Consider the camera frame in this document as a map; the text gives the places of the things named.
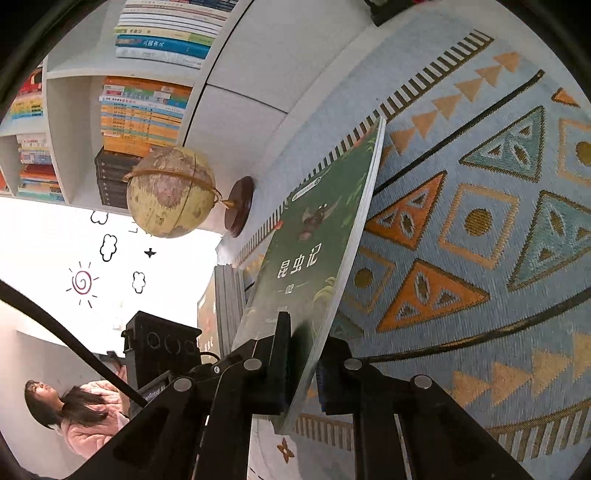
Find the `globe stand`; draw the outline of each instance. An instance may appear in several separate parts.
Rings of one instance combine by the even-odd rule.
[[[241,178],[232,187],[228,199],[222,202],[228,208],[224,224],[228,233],[233,237],[240,235],[246,225],[246,220],[251,212],[254,190],[255,183],[252,177]]]

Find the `stack of books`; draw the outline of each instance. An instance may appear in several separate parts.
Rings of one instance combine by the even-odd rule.
[[[41,100],[41,79],[43,68],[39,65],[25,81],[10,107],[10,118],[30,118],[43,116],[43,101]]]
[[[63,202],[56,172],[51,164],[51,155],[45,133],[19,134],[18,153],[23,168],[20,173],[18,196],[37,200]]]
[[[63,202],[53,165],[25,165],[20,173],[18,196],[26,199]]]
[[[191,87],[173,83],[105,79],[99,98],[104,148],[95,158],[103,205],[127,208],[123,176],[154,148],[177,144],[190,95]]]
[[[115,27],[115,55],[199,69],[235,4],[127,0]]]
[[[19,134],[17,142],[19,143],[18,156],[21,163],[51,165],[51,154],[45,134]]]
[[[232,351],[232,342],[246,306],[242,270],[231,265],[217,265],[209,285],[199,300],[197,338],[202,352],[213,352],[221,358]]]
[[[103,205],[127,208],[127,183],[123,177],[142,157],[100,149],[95,157],[96,183]]]

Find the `green book cover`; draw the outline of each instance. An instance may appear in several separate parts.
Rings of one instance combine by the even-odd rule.
[[[288,433],[300,414],[345,289],[378,174],[384,128],[382,119],[288,197],[242,316],[233,349],[273,335],[278,312],[291,316],[293,399],[273,420],[277,433]]]

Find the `black cable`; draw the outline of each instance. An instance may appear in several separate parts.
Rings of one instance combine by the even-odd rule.
[[[11,307],[24,313],[26,316],[35,320],[39,325],[45,327],[49,332],[58,337],[66,344],[76,355],[78,355],[85,363],[96,371],[101,377],[111,382],[116,386],[121,393],[129,397],[130,400],[136,402],[140,407],[145,407],[148,402],[131,388],[127,383],[121,380],[109,367],[101,362],[94,354],[88,350],[82,343],[73,336],[60,322],[49,315],[39,305],[32,300],[25,297],[18,290],[15,290],[7,283],[0,280],[0,301],[5,302]]]
[[[221,358],[219,358],[215,353],[210,353],[210,352],[200,352],[199,355],[203,356],[203,355],[209,355],[214,357],[218,362],[221,360]]]

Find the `pink jacket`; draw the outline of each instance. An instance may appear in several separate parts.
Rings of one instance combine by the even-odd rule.
[[[80,388],[101,395],[105,399],[106,403],[104,405],[91,405],[89,408],[108,412],[108,416],[104,421],[92,427],[70,424],[67,421],[61,424],[61,432],[68,447],[74,453],[89,459],[106,442],[111,440],[127,420],[121,413],[119,392],[112,383],[107,380],[99,380],[82,385]]]

